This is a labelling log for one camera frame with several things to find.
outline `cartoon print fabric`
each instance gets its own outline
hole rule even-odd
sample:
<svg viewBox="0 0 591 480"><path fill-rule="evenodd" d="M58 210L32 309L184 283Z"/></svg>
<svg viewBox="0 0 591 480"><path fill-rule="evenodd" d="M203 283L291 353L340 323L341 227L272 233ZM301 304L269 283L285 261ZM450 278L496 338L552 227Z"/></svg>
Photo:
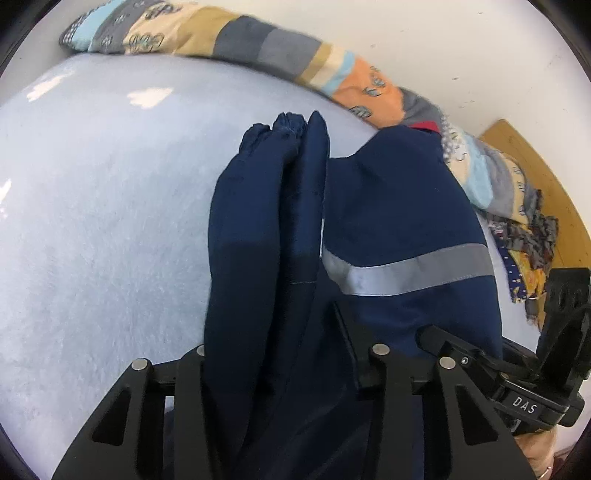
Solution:
<svg viewBox="0 0 591 480"><path fill-rule="evenodd" d="M351 51L223 8L158 0L112 0L75 20L60 43L76 51L239 63L326 95L377 128L430 122L473 205L528 224L524 197L530 188L510 158L450 125L438 107Z"/></svg>

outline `white wall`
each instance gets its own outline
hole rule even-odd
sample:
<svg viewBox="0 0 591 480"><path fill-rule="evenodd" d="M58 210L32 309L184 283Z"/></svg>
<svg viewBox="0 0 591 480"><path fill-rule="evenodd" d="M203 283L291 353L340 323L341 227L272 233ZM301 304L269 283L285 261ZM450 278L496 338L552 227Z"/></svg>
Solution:
<svg viewBox="0 0 591 480"><path fill-rule="evenodd" d="M65 57L57 37L100 0L62 0L0 77L0 102ZM506 118L548 162L591 229L591 83L527 0L209 0L353 50L479 135ZM591 384L583 389L591 403ZM586 412L586 420L591 410ZM564 429L560 446L584 427Z"/></svg>

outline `reflective stripe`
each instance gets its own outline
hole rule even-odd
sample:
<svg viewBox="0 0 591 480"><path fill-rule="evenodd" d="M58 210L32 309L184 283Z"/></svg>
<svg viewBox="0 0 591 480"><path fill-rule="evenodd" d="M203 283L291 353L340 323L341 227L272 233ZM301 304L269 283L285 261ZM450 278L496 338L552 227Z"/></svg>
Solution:
<svg viewBox="0 0 591 480"><path fill-rule="evenodd" d="M329 277L346 295L390 297L467 278L494 275L486 245L442 248L400 262L356 267L322 247Z"/></svg>

